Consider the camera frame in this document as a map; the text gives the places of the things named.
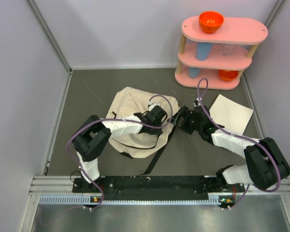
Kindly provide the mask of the cream canvas student backpack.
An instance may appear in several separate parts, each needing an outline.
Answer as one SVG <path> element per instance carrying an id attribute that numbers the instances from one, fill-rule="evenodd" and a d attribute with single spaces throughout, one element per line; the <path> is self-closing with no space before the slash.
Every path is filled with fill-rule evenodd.
<path id="1" fill-rule="evenodd" d="M 165 119 L 170 119 L 180 109 L 176 98 L 161 96 L 149 92 L 126 87 L 119 91 L 106 115 L 106 118 L 124 118 L 134 113 L 148 111 L 148 101 L 159 102 L 167 113 Z M 174 126 L 169 124 L 162 129 L 162 135 L 127 134 L 110 139 L 109 143 L 121 155 L 131 159 L 145 159 L 154 155 L 144 174 L 150 174 L 163 153 L 168 141 L 173 135 Z"/>

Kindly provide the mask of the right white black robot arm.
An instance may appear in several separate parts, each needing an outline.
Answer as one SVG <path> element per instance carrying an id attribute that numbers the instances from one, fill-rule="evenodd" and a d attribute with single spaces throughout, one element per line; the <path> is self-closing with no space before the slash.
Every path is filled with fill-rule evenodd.
<path id="1" fill-rule="evenodd" d="M 243 166 L 230 165 L 221 169 L 216 186 L 228 191 L 234 184 L 253 184 L 268 191 L 290 175 L 290 166 L 274 139 L 255 139 L 238 135 L 217 125 L 206 107 L 196 106 L 190 110 L 183 106 L 172 117 L 171 123 L 188 134 L 198 132 L 200 137 L 214 146 L 222 147 L 245 159 Z"/>

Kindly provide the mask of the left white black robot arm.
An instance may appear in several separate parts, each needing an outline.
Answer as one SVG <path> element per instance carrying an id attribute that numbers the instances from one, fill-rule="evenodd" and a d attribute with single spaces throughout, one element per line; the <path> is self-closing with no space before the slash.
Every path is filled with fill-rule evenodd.
<path id="1" fill-rule="evenodd" d="M 80 162 L 83 186 L 91 192 L 99 188 L 98 157 L 110 139 L 142 133 L 160 136 L 162 123 L 166 119 L 167 112 L 159 105 L 150 111 L 124 118 L 100 119 L 97 115 L 90 116 L 80 128 L 81 132 L 72 140 Z"/>

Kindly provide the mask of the blue cup on bottom shelf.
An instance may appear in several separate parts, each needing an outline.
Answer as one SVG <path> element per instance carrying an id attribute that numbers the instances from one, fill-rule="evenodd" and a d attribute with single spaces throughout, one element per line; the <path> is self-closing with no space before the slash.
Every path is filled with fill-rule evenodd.
<path id="1" fill-rule="evenodd" d="M 188 67 L 188 76 L 191 79 L 197 78 L 199 75 L 200 68 L 193 68 L 193 67 Z"/>

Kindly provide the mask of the blue cup on shelf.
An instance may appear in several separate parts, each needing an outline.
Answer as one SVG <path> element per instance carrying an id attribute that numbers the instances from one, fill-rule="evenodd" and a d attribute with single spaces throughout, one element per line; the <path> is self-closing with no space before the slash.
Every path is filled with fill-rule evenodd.
<path id="1" fill-rule="evenodd" d="M 197 78 L 199 75 L 200 68 L 193 68 L 193 67 L 188 67 L 188 76 L 191 79 Z"/>
<path id="2" fill-rule="evenodd" d="M 197 47 L 196 47 L 196 59 L 199 61 L 204 61 L 207 59 L 211 48 L 212 48 L 212 43 L 201 43 L 197 42 Z"/>

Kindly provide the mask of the white square notebook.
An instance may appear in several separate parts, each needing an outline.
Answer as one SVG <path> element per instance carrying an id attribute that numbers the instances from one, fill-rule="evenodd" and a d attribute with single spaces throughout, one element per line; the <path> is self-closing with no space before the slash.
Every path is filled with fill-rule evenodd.
<path id="1" fill-rule="evenodd" d="M 254 110 L 219 94 L 210 108 L 212 119 L 226 129 L 243 135 Z"/>

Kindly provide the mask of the orange bowl on bottom shelf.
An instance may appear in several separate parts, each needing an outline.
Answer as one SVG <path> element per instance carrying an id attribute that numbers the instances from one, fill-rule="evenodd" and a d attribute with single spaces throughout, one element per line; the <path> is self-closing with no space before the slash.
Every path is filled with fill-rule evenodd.
<path id="1" fill-rule="evenodd" d="M 223 81 L 232 81 L 237 78 L 239 71 L 235 70 L 219 70 L 219 78 Z"/>

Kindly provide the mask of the orange bowl on shelf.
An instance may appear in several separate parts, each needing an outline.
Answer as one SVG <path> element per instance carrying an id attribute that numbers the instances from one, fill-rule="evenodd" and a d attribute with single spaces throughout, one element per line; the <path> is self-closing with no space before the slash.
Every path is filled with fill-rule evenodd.
<path id="1" fill-rule="evenodd" d="M 224 23 L 224 16 L 215 11 L 206 11 L 199 15 L 199 26 L 205 33 L 216 32 Z"/>
<path id="2" fill-rule="evenodd" d="M 237 78 L 239 71 L 235 70 L 219 70 L 219 78 L 223 81 L 232 81 Z"/>

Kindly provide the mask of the blue cup on middle shelf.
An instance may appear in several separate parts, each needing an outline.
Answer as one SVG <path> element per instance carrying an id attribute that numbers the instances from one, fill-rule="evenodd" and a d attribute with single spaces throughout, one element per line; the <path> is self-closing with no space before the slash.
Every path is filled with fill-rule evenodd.
<path id="1" fill-rule="evenodd" d="M 199 61 L 204 61 L 207 59 L 211 48 L 212 48 L 212 43 L 201 43 L 197 42 L 197 47 L 196 47 L 196 59 Z"/>

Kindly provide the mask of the pink three-tier shelf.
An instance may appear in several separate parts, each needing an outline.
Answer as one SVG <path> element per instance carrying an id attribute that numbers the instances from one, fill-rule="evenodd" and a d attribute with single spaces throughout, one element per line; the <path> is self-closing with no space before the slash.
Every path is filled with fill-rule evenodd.
<path id="1" fill-rule="evenodd" d="M 252 18 L 226 17 L 216 32 L 205 33 L 199 26 L 199 17 L 189 17 L 182 23 L 175 79 L 184 87 L 232 90 L 239 85 L 241 74 L 250 66 L 255 51 L 267 36 L 267 27 Z M 195 57 L 197 42 L 213 44 L 204 61 Z M 236 45 L 230 56 L 220 53 L 223 44 Z M 189 78 L 188 67 L 200 68 L 197 78 Z M 232 81 L 223 81 L 219 70 L 235 70 L 239 74 Z"/>

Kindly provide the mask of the clear glass on middle shelf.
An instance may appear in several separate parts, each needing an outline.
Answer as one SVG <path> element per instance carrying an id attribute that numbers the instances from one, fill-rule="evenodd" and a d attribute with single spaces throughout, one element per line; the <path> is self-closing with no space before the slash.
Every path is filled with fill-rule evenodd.
<path id="1" fill-rule="evenodd" d="M 221 46 L 220 53 L 224 56 L 230 56 L 233 53 L 235 47 L 235 44 L 223 44 Z"/>

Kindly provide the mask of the orange bowl on top shelf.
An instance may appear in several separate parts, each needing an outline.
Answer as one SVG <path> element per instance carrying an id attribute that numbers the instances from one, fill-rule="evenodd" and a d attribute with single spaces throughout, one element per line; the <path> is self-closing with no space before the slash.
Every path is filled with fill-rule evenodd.
<path id="1" fill-rule="evenodd" d="M 199 26 L 205 33 L 216 32 L 224 23 L 224 16 L 215 11 L 206 11 L 199 15 Z"/>

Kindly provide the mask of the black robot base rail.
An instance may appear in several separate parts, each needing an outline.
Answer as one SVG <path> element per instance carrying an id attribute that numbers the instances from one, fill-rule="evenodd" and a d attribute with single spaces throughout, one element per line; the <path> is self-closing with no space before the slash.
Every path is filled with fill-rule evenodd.
<path id="1" fill-rule="evenodd" d="M 110 201 L 207 200 L 208 193 L 222 192 L 216 178 L 201 175 L 105 176 L 95 183 Z"/>

